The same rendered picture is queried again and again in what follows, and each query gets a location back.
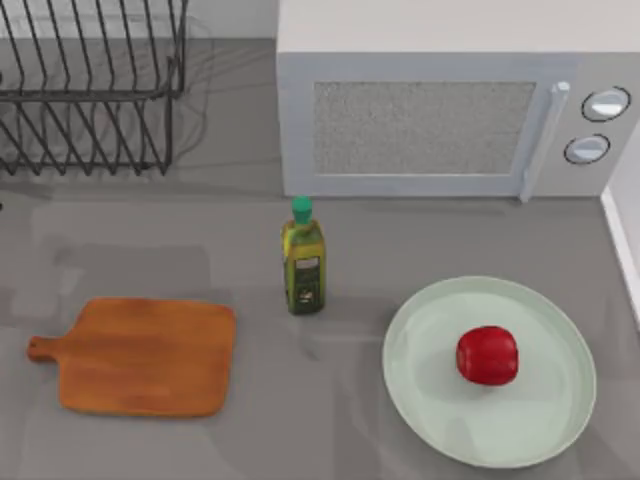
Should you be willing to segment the pale microwave oven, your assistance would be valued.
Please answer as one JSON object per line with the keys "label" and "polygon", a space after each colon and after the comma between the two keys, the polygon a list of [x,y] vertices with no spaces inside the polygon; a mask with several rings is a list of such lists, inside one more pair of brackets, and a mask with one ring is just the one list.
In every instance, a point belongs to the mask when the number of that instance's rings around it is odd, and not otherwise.
{"label": "pale microwave oven", "polygon": [[[290,196],[519,199],[567,81],[533,197],[595,197],[640,130],[640,0],[280,0],[276,74]],[[586,120],[615,86],[629,108]],[[603,159],[565,160],[594,134]]]}

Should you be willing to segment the wooden cutting board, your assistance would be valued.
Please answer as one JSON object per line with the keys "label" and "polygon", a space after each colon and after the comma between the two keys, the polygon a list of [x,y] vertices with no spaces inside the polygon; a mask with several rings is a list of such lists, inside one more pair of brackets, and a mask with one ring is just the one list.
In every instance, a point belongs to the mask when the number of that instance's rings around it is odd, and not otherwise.
{"label": "wooden cutting board", "polygon": [[225,403],[234,311],[194,300],[99,297],[61,337],[34,336],[33,362],[58,366],[58,399],[88,414],[206,417]]}

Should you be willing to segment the small microwave knob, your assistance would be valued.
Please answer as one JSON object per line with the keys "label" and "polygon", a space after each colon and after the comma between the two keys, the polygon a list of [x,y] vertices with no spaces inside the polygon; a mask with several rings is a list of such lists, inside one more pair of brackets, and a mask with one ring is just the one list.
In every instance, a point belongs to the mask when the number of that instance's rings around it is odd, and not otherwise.
{"label": "small microwave knob", "polygon": [[574,165],[589,165],[603,159],[609,149],[609,139],[604,135],[594,134],[571,140],[564,149],[564,157]]}

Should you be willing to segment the pale green plate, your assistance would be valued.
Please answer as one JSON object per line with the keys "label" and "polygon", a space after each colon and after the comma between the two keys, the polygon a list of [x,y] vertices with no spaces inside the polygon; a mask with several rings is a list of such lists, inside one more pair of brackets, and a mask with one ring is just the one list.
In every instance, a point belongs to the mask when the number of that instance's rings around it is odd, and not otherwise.
{"label": "pale green plate", "polygon": [[[481,365],[470,335],[506,331],[518,351],[501,386],[463,376]],[[515,469],[550,460],[586,429],[596,403],[591,350],[575,323],[542,294],[486,276],[433,283],[392,318],[381,347],[391,401],[441,454],[475,467]]]}

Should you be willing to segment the large microwave knob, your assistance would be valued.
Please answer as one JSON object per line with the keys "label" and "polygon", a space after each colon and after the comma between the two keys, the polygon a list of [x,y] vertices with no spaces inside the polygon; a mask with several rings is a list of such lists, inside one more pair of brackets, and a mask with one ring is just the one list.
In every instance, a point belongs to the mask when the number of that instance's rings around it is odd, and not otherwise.
{"label": "large microwave knob", "polygon": [[594,123],[604,123],[621,116],[631,105],[631,94],[615,86],[591,93],[582,103],[583,117]]}

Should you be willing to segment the green oil bottle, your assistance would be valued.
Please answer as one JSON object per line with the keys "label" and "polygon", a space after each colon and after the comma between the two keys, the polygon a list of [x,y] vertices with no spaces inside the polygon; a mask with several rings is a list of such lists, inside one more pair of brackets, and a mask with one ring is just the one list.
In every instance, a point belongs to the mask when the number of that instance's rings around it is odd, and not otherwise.
{"label": "green oil bottle", "polygon": [[291,210],[280,234],[287,309],[293,315],[314,314],[325,306],[325,239],[310,197],[294,197]]}

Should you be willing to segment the red bell pepper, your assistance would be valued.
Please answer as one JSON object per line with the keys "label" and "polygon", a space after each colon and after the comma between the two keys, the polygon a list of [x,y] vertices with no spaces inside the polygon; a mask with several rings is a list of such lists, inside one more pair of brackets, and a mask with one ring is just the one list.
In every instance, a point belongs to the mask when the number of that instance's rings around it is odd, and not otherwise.
{"label": "red bell pepper", "polygon": [[514,336],[494,325],[467,331],[456,345],[456,367],[471,383],[502,386],[512,382],[519,372],[519,350]]}

